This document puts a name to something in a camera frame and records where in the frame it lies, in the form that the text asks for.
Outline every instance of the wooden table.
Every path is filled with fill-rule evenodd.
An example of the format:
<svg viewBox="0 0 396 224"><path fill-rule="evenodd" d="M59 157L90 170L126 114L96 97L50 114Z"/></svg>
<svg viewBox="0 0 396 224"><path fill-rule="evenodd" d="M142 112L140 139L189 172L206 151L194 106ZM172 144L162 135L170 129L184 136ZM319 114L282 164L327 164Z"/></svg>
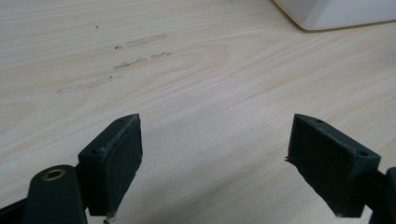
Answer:
<svg viewBox="0 0 396 224"><path fill-rule="evenodd" d="M367 223L284 162L294 113L396 166L395 22L308 33L268 0L3 0L0 31L1 207L133 113L144 157L115 223Z"/></svg>

